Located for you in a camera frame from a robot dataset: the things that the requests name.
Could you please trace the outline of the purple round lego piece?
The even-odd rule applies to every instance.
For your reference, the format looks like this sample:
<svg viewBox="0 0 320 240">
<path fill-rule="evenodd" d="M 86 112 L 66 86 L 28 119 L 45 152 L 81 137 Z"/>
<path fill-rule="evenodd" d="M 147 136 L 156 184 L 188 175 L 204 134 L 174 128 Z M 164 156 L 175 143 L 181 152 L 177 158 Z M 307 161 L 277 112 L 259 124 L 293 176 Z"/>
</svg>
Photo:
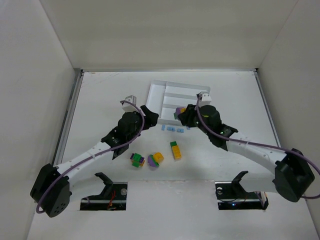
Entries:
<svg viewBox="0 0 320 240">
<path fill-rule="evenodd" d="M 179 114 L 181 114 L 181 108 L 182 108 L 182 107 L 177 107 L 177 108 L 175 109 L 175 113 L 177 114 L 177 116 L 178 116 Z"/>
</svg>

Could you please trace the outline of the yellow long lego brick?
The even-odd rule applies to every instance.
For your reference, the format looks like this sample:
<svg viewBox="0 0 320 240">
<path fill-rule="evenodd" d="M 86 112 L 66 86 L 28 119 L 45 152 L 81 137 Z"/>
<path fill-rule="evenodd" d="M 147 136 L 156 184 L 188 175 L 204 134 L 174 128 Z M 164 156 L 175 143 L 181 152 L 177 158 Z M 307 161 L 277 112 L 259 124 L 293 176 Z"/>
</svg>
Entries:
<svg viewBox="0 0 320 240">
<path fill-rule="evenodd" d="M 182 158 L 181 151 L 178 145 L 172 146 L 171 149 L 175 160 L 179 160 Z"/>
</svg>

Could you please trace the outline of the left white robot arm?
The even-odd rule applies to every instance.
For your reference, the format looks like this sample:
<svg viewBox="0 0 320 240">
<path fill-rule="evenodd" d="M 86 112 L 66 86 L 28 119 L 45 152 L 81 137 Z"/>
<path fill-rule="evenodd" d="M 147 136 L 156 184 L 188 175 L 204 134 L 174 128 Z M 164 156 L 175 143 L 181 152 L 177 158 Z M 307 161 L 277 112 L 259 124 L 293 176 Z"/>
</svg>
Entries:
<svg viewBox="0 0 320 240">
<path fill-rule="evenodd" d="M 107 193 L 112 181 L 103 168 L 127 151 L 142 131 L 158 123 L 159 115 L 145 105 L 132 107 L 96 145 L 69 161 L 40 169 L 30 191 L 37 214 L 54 218 L 73 201 Z"/>
</svg>

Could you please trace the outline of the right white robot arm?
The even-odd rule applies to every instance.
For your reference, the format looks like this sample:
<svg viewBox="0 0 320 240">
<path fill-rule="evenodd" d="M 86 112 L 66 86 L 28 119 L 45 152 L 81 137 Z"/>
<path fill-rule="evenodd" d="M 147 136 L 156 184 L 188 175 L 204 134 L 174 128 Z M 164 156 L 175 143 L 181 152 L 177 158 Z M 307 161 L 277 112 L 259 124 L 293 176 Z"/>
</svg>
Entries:
<svg viewBox="0 0 320 240">
<path fill-rule="evenodd" d="M 220 113 L 212 105 L 178 107 L 174 116 L 183 126 L 199 128 L 215 147 L 243 156 L 269 171 L 267 175 L 258 176 L 241 171 L 227 182 L 229 193 L 226 198 L 243 199 L 247 194 L 259 191 L 278 193 L 294 203 L 301 198 L 320 197 L 305 195 L 315 180 L 311 169 L 319 171 L 319 168 L 299 150 L 251 142 L 237 129 L 222 123 Z"/>
</svg>

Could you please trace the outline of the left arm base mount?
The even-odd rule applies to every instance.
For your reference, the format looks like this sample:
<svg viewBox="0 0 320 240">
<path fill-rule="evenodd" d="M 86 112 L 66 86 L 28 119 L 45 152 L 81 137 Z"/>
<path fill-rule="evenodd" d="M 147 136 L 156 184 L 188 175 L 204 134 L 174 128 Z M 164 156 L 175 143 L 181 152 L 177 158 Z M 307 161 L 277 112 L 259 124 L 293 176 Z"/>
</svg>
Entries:
<svg viewBox="0 0 320 240">
<path fill-rule="evenodd" d="M 102 172 L 95 174 L 104 184 L 99 194 L 81 199 L 80 211 L 125 211 L 127 208 L 127 182 L 114 182 Z"/>
</svg>

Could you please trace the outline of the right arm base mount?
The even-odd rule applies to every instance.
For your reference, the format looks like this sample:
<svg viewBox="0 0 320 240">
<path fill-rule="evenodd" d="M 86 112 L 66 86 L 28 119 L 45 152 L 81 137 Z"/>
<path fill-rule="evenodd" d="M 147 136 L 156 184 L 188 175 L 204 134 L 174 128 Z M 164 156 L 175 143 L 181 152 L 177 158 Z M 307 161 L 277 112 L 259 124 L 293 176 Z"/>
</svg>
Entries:
<svg viewBox="0 0 320 240">
<path fill-rule="evenodd" d="M 222 210 L 263 210 L 269 206 L 269 200 L 265 192 L 247 192 L 241 186 L 241 180 L 248 171 L 241 171 L 232 181 L 216 181 L 215 195 L 217 206 Z"/>
</svg>

